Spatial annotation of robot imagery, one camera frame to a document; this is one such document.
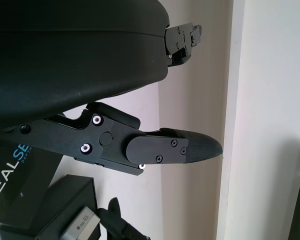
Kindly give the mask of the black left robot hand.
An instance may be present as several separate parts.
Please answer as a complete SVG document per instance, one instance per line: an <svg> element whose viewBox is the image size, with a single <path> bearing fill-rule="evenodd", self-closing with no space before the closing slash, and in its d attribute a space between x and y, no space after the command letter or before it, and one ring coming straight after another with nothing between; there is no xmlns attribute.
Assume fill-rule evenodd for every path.
<svg viewBox="0 0 300 240"><path fill-rule="evenodd" d="M172 27L157 0L0 0L0 144L136 176L220 156L208 135L144 132L102 103L165 79L201 35L199 24Z"/></svg>

